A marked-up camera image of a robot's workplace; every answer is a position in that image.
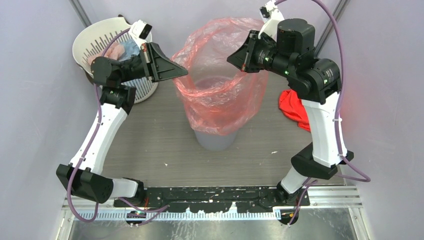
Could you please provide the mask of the red plastic trash bag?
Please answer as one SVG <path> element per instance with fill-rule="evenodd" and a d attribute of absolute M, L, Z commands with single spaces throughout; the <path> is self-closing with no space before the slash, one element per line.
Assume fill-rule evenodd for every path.
<path fill-rule="evenodd" d="M 210 20 L 186 39 L 172 60 L 188 74 L 173 79 L 190 127 L 197 132 L 228 135 L 255 116 L 263 101 L 269 74 L 245 73 L 227 58 L 263 22 L 247 17 Z"/>

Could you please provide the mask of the grey plastic trash bin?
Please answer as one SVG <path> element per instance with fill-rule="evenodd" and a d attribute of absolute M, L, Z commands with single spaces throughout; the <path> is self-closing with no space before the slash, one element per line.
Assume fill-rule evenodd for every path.
<path fill-rule="evenodd" d="M 223 151 L 229 148 L 236 139 L 238 131 L 234 131 L 227 135 L 210 134 L 195 131 L 195 137 L 198 143 L 209 151 Z"/>

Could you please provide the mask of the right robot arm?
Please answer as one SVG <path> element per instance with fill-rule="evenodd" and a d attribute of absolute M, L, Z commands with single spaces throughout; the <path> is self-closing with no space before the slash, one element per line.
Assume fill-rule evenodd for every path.
<path fill-rule="evenodd" d="M 245 73 L 266 70 L 285 77 L 305 108 L 312 141 L 291 158 L 289 172 L 276 187 L 279 202 L 288 206 L 307 179 L 330 179 L 337 166 L 350 162 L 354 154 L 346 149 L 336 118 L 342 90 L 340 69 L 330 59 L 315 57 L 314 26 L 291 18 L 279 21 L 275 29 L 276 38 L 251 30 L 227 62 Z"/>

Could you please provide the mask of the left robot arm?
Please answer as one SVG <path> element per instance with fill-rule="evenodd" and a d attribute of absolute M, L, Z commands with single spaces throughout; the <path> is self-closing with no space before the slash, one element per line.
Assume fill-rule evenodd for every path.
<path fill-rule="evenodd" d="M 60 164 L 56 176 L 67 191 L 95 203 L 126 198 L 133 206 L 146 200 L 142 181 L 102 176 L 106 155 L 113 139 L 135 103 L 136 88 L 125 85 L 135 79 L 152 83 L 186 76 L 188 70 L 170 60 L 157 43 L 143 43 L 138 55 L 118 61 L 99 56 L 92 61 L 91 73 L 101 86 L 95 120 L 78 153 L 68 164 Z"/>

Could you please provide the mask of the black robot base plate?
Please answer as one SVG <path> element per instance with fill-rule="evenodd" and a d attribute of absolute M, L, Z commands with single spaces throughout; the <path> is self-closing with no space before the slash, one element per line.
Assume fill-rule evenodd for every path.
<path fill-rule="evenodd" d="M 160 209 L 168 206 L 169 213 L 227 213 L 235 207 L 237 213 L 270 213 L 276 207 L 309 206 L 307 194 L 302 192 L 283 200 L 275 186 L 209 186 L 209 187 L 149 187 L 140 196 L 116 199 L 115 207 Z"/>

